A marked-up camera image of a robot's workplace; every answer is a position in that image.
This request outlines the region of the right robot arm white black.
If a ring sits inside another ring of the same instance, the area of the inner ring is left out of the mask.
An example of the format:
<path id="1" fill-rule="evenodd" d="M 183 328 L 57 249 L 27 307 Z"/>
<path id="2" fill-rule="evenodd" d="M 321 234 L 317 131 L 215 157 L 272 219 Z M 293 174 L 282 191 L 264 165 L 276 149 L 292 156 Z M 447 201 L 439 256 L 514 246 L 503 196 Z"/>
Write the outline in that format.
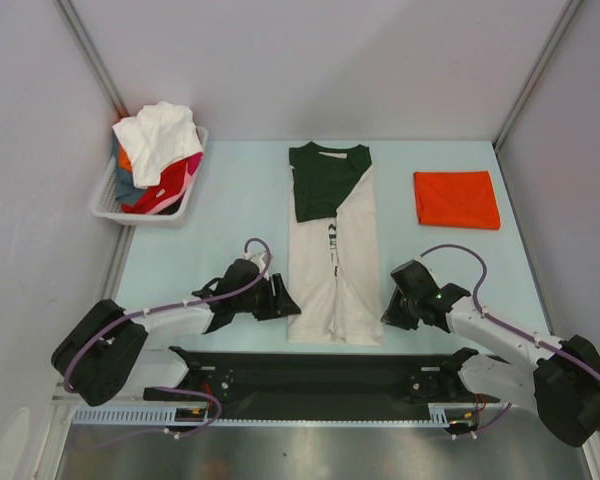
<path id="1" fill-rule="evenodd" d="M 575 335 L 563 340 L 495 322 L 468 290 L 438 286 L 430 270 L 410 260 L 390 274 L 395 284 L 383 322 L 403 330 L 438 328 L 485 348 L 456 352 L 441 376 L 453 401 L 485 394 L 528 410 L 563 443 L 582 446 L 600 431 L 600 355 Z"/>

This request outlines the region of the cream and green t shirt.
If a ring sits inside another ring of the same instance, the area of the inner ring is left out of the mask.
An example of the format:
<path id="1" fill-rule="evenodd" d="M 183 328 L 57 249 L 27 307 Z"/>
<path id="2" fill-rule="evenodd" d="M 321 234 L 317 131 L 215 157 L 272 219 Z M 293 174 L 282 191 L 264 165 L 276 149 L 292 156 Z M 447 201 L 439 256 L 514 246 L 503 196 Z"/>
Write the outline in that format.
<path id="1" fill-rule="evenodd" d="M 301 311 L 289 316 L 287 337 L 377 347 L 383 304 L 370 149 L 309 142 L 288 158 L 288 287 Z"/>

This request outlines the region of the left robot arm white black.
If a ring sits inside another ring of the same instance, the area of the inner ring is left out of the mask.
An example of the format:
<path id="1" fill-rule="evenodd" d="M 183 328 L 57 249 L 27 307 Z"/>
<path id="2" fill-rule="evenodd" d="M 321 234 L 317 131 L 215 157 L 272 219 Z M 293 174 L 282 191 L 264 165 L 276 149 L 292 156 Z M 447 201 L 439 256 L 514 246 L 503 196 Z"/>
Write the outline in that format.
<path id="1" fill-rule="evenodd" d="M 239 313 L 268 321 L 298 315 L 301 308 L 264 260 L 239 258 L 181 303 L 131 316 L 112 299 L 98 301 L 55 349 L 51 365 L 71 393 L 100 406 L 123 389 L 147 343 L 210 334 Z"/>

